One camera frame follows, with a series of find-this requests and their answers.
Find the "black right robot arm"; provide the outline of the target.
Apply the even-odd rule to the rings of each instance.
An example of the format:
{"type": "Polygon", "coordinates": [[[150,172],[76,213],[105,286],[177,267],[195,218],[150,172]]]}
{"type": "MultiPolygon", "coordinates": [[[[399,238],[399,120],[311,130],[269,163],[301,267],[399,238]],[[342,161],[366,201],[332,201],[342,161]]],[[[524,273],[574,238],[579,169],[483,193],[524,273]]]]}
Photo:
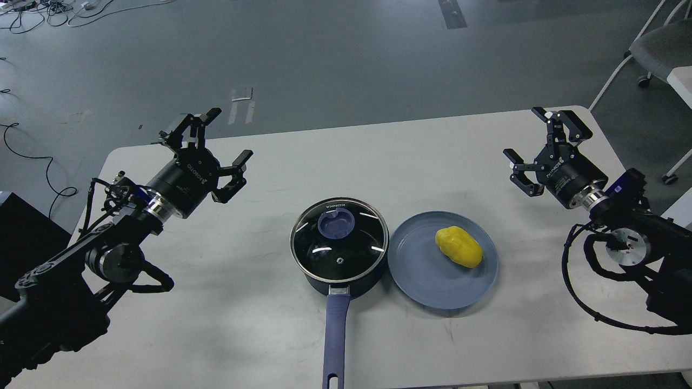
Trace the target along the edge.
{"type": "Polygon", "coordinates": [[[504,149],[510,180],[529,197],[549,191],[565,209],[583,207],[590,219],[575,224],[564,241],[561,271],[564,285],[578,306],[595,321],[616,328],[680,336],[690,334],[690,231],[651,212],[644,175],[625,170],[611,186],[608,177],[578,146],[593,132],[571,110],[532,108],[546,125],[546,143],[533,162],[513,149],[504,149]],[[597,275],[613,281],[632,281],[647,294],[648,312],[670,326],[637,326],[596,312],[578,297],[569,278],[569,251],[588,231],[585,259],[597,275]]]}

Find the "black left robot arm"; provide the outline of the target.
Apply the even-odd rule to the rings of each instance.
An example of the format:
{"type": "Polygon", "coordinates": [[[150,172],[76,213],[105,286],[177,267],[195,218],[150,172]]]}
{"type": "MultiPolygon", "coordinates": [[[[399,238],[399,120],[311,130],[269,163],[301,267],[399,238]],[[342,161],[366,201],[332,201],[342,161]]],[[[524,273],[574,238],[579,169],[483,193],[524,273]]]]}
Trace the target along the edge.
{"type": "Polygon", "coordinates": [[[159,144],[174,157],[147,184],[120,172],[104,186],[103,215],[91,222],[93,195],[75,243],[25,271],[15,283],[19,300],[2,314],[2,387],[58,352],[78,352],[107,333],[109,311],[126,292],[165,293],[175,286],[146,260],[141,244],[173,216],[186,219],[205,200],[227,203],[247,182],[251,150],[222,166],[205,145],[205,131],[222,109],[185,114],[159,144]]]}

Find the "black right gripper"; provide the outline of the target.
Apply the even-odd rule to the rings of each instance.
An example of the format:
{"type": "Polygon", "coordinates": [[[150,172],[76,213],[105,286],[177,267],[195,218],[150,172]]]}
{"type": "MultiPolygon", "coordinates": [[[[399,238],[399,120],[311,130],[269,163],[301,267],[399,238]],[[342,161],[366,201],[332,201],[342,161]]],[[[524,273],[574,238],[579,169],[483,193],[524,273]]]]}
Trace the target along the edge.
{"type": "Polygon", "coordinates": [[[543,195],[546,187],[562,206],[573,209],[573,198],[585,187],[603,189],[608,182],[606,174],[578,150],[594,133],[574,111],[535,106],[531,112],[546,124],[547,142],[532,164],[526,164],[514,149],[503,150],[512,169],[510,181],[529,197],[543,195]],[[535,172],[538,183],[526,172],[535,172]]]}

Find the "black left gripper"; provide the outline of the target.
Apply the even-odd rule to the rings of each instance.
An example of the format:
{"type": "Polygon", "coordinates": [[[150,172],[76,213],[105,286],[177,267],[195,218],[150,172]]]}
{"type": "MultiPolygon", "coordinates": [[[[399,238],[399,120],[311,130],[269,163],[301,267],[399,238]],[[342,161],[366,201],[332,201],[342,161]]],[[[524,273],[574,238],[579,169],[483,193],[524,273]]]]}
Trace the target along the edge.
{"type": "Polygon", "coordinates": [[[214,202],[226,204],[247,184],[244,173],[252,150],[243,150],[232,165],[221,167],[205,147],[206,128],[221,113],[221,108],[212,108],[204,114],[185,114],[178,125],[159,132],[158,143],[173,152],[175,158],[146,187],[161,195],[180,218],[188,218],[210,193],[214,202]],[[231,180],[217,188],[219,177],[231,180]]]}

